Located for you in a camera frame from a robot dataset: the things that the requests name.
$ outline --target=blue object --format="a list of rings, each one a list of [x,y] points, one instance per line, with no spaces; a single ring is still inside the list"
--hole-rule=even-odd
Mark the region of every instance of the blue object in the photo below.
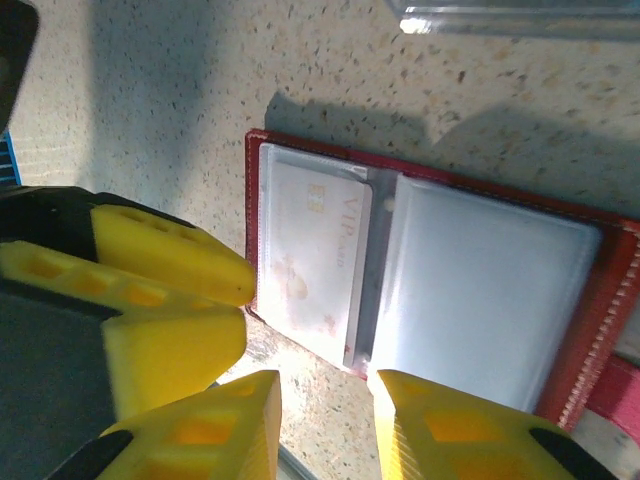
[[[6,131],[0,137],[0,187],[21,184],[11,136]]]

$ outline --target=red leather wallet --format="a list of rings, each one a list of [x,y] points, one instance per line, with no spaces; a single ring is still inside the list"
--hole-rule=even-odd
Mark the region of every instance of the red leather wallet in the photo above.
[[[357,165],[394,170],[407,177],[427,179],[474,195],[596,226],[602,241],[535,411],[564,429],[573,428],[640,292],[640,222],[382,155],[282,133],[251,130],[245,143],[246,255],[254,265],[258,264],[259,241],[259,150],[265,142]]]

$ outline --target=red strap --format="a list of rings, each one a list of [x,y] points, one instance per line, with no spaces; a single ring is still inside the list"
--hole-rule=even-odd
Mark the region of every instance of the red strap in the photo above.
[[[612,355],[587,400],[587,408],[640,444],[640,369]]]

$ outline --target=granite surface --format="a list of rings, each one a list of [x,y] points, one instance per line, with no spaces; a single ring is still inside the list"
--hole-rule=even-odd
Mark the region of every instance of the granite surface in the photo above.
[[[109,190],[242,252],[243,136],[266,126],[640,217],[640,45],[406,36],[383,0],[34,3],[10,127],[27,184]],[[319,478],[378,478],[364,383],[249,327],[228,377],[281,369],[283,443]],[[588,417],[578,437],[632,478],[637,447]]]

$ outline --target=card holder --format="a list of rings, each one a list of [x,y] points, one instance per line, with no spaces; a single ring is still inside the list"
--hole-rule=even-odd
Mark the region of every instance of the card holder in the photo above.
[[[267,324],[363,377],[394,368],[575,424],[639,292],[637,222],[274,132],[246,154]]]

